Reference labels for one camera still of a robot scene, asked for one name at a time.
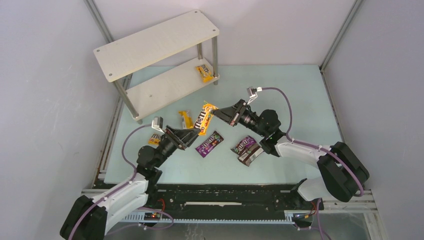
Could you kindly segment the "yellow candy bag barcode up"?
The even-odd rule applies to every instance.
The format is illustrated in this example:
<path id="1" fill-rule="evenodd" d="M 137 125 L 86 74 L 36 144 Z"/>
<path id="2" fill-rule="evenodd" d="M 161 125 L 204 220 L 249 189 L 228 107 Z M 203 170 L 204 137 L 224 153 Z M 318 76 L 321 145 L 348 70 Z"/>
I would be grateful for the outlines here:
<path id="1" fill-rule="evenodd" d="M 192 129 L 194 127 L 194 123 L 191 117 L 190 110 L 182 110 L 178 112 L 181 116 L 181 123 L 183 129 Z"/>

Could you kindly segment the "yellow M&M bag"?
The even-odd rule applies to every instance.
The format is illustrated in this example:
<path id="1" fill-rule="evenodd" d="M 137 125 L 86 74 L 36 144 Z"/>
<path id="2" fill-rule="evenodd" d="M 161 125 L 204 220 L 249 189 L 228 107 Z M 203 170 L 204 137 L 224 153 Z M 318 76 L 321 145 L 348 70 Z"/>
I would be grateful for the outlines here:
<path id="1" fill-rule="evenodd" d="M 210 82 L 212 79 L 215 78 L 206 64 L 198 65 L 195 68 L 199 72 L 200 78 L 203 83 Z"/>
<path id="2" fill-rule="evenodd" d="M 152 134 L 152 136 L 149 138 L 149 140 L 148 140 L 148 144 L 149 145 L 154 145 L 154 146 L 158 146 L 159 144 L 160 144 L 160 142 L 161 142 L 161 135 L 160 134 L 157 134 L 157 133 L 154 133 L 154 134 Z"/>
<path id="3" fill-rule="evenodd" d="M 210 104 L 208 102 L 204 102 L 202 109 L 194 122 L 194 128 L 199 130 L 198 135 L 199 136 L 205 136 L 208 130 L 208 127 L 210 125 L 210 121 L 213 117 L 213 110 L 217 110 L 218 107 L 216 107 L 213 104 Z"/>

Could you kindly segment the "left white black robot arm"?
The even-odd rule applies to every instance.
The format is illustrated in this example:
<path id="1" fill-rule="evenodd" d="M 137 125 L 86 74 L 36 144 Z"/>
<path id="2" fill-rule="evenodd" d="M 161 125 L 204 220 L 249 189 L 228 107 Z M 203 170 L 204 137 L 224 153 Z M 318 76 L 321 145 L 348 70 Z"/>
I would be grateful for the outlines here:
<path id="1" fill-rule="evenodd" d="M 138 151 L 132 175 L 94 197 L 80 196 L 73 204 L 59 234 L 65 240 L 102 240 L 124 217 L 156 200 L 159 167 L 176 151 L 190 147 L 199 136 L 198 128 L 167 126 L 157 147 Z"/>

